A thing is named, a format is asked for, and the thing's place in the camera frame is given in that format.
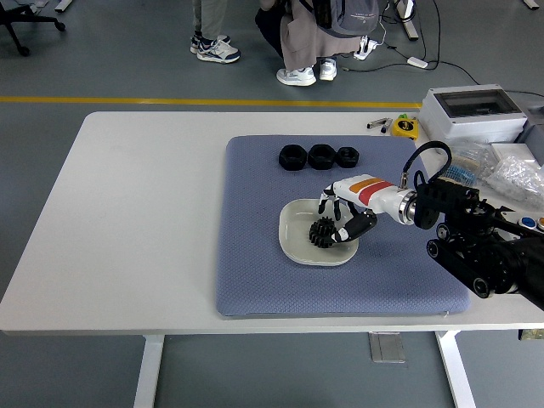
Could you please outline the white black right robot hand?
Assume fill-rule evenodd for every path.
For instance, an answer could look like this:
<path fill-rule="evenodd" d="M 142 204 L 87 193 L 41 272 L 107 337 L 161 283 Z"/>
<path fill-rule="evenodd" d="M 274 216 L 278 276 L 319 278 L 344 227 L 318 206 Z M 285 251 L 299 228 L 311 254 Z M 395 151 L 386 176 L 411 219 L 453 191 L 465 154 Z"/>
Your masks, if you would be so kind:
<path fill-rule="evenodd" d="M 325 211 L 328 199 L 333 199 L 334 217 L 341 218 L 339 201 L 348 203 L 352 218 L 332 235 L 325 237 L 320 247 L 329 247 L 340 242 L 353 241 L 377 224 L 376 215 L 389 214 L 400 224 L 413 224 L 408 216 L 409 202 L 414 192 L 368 174 L 338 180 L 326 188 L 320 196 L 318 214 Z"/>

